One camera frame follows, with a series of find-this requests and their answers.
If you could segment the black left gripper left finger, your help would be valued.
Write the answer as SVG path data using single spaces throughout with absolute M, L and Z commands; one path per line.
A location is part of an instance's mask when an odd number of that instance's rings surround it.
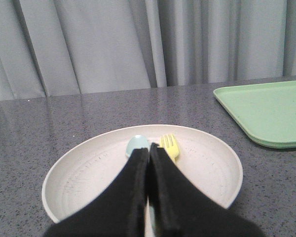
M 149 153 L 134 149 L 113 182 L 83 209 L 50 227 L 46 237 L 143 237 Z

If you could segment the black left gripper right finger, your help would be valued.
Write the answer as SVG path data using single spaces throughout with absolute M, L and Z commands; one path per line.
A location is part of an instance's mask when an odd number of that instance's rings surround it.
M 148 197 L 162 237 L 262 237 L 259 227 L 199 191 L 153 143 Z

